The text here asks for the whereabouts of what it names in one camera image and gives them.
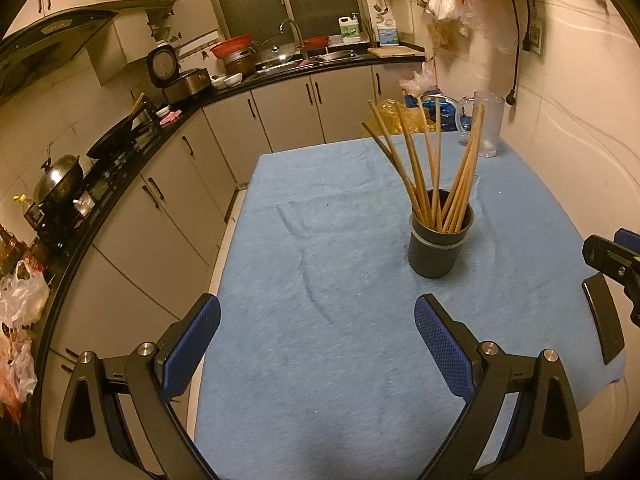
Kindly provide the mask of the range hood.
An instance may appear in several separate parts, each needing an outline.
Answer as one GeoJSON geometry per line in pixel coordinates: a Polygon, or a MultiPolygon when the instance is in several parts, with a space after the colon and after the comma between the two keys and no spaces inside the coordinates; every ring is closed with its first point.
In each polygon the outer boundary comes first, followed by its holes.
{"type": "Polygon", "coordinates": [[[1,103],[70,62],[116,13],[75,9],[55,13],[1,43],[1,103]]]}

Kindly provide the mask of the blue towel mat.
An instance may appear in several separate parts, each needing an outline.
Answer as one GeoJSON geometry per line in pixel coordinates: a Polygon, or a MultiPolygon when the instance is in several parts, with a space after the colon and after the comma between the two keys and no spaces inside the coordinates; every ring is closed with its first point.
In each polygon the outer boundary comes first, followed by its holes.
{"type": "Polygon", "coordinates": [[[413,479],[463,408],[414,324],[433,294],[476,338],[559,353],[580,408],[623,377],[605,362],[582,237],[510,148],[482,159],[454,268],[408,263],[410,205],[374,141],[267,154],[221,277],[195,442],[224,479],[413,479]]]}

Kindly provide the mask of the white detergent bottle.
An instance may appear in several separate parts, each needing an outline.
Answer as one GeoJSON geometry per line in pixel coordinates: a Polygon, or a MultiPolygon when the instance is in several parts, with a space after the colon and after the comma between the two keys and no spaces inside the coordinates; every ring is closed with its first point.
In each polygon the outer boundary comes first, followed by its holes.
{"type": "Polygon", "coordinates": [[[392,18],[380,21],[376,24],[378,44],[381,47],[398,47],[400,44],[396,22],[392,18]]]}

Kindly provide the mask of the white plastic bag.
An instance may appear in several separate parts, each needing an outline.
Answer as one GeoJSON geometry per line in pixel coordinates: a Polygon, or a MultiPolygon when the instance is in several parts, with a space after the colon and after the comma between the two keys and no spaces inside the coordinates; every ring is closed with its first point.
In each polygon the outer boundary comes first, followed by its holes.
{"type": "Polygon", "coordinates": [[[9,328],[36,324],[49,297],[43,274],[20,260],[14,272],[1,279],[1,322],[9,328]]]}

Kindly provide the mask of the glass pot lid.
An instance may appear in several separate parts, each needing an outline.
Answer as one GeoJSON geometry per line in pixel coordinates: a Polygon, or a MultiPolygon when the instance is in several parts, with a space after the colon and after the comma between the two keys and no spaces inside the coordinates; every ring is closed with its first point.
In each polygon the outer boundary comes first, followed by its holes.
{"type": "Polygon", "coordinates": [[[298,47],[288,36],[273,36],[262,42],[258,48],[258,60],[265,65],[278,65],[288,62],[298,47]]]}

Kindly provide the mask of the kitchen faucet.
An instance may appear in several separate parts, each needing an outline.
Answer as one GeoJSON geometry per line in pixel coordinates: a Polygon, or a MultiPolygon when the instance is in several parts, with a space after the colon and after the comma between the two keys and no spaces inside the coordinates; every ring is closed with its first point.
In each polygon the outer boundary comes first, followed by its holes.
{"type": "Polygon", "coordinates": [[[281,35],[284,34],[284,29],[286,25],[291,26],[295,47],[299,52],[299,54],[303,57],[303,59],[306,60],[308,58],[308,53],[304,46],[304,38],[303,38],[302,32],[300,31],[299,26],[297,25],[296,21],[294,21],[292,18],[287,18],[279,26],[279,32],[281,35]]]}

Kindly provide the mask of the clear plastic measuring jug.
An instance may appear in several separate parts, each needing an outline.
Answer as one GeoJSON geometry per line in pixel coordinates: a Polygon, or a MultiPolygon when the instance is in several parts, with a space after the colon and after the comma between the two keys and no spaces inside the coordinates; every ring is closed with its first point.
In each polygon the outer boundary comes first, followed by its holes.
{"type": "Polygon", "coordinates": [[[478,154],[482,157],[491,158],[498,154],[505,105],[506,101],[502,96],[487,90],[476,90],[472,96],[465,96],[459,101],[458,123],[464,131],[471,130],[477,112],[481,108],[484,110],[478,149],[478,154]]]}

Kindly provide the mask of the yellow plastic bag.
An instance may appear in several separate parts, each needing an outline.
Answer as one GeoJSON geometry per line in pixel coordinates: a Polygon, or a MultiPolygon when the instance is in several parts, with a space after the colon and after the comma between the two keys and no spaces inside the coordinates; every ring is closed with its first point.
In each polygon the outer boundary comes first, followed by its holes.
{"type": "Polygon", "coordinates": [[[405,117],[405,123],[410,133],[433,132],[435,130],[435,123],[431,120],[430,115],[426,110],[420,112],[420,108],[417,106],[408,107],[399,101],[384,100],[375,104],[375,109],[391,136],[402,133],[398,110],[402,111],[402,116],[405,117]]]}

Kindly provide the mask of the wooden cutting board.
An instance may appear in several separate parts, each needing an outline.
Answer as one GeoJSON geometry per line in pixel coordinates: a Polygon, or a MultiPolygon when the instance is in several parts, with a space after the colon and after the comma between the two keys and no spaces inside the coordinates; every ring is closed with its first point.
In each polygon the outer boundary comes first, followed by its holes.
{"type": "Polygon", "coordinates": [[[370,55],[377,58],[423,58],[425,53],[407,46],[395,47],[370,47],[370,55]]]}

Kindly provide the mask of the black frying pan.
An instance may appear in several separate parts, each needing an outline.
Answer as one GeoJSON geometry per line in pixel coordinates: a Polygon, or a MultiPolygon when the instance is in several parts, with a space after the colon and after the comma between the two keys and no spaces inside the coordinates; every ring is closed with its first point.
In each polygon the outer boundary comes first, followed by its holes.
{"type": "Polygon", "coordinates": [[[104,133],[104,135],[89,148],[87,156],[93,160],[99,160],[118,153],[120,148],[128,142],[132,124],[142,110],[144,110],[145,103],[148,101],[149,99],[146,94],[141,92],[136,102],[134,102],[130,113],[108,130],[107,133],[104,133]]]}

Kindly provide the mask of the black utensil holder cup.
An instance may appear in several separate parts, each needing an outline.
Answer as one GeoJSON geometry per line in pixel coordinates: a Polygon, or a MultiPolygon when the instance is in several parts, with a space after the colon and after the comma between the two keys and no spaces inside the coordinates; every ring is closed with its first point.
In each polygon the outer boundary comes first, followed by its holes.
{"type": "Polygon", "coordinates": [[[442,278],[448,274],[456,263],[473,222],[471,205],[466,206],[461,230],[454,233],[441,233],[427,228],[412,214],[408,248],[411,269],[424,278],[442,278]]]}

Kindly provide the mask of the green label bottle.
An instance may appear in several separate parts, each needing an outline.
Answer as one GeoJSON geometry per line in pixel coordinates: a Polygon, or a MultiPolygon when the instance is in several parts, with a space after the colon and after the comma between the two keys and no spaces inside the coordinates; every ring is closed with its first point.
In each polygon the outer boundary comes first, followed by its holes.
{"type": "Polygon", "coordinates": [[[358,44],[361,41],[359,16],[357,13],[341,16],[338,20],[344,44],[358,44]]]}

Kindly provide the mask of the black wok pot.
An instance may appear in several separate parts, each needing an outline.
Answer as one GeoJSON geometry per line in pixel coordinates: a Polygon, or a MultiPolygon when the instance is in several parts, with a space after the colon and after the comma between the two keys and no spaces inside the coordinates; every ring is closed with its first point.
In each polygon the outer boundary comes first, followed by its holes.
{"type": "Polygon", "coordinates": [[[84,183],[84,170],[76,155],[64,155],[55,162],[48,157],[40,169],[43,174],[34,189],[34,201],[38,205],[62,204],[73,198],[84,183]]]}

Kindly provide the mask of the red basin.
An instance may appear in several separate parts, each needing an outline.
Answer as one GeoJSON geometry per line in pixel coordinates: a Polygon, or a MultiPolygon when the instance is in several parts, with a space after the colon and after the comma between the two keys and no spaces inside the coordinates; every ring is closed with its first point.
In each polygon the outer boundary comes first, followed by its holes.
{"type": "Polygon", "coordinates": [[[247,49],[252,42],[252,36],[250,36],[250,34],[244,34],[218,42],[218,44],[210,48],[210,52],[212,52],[218,60],[223,60],[235,52],[241,52],[247,49]]]}

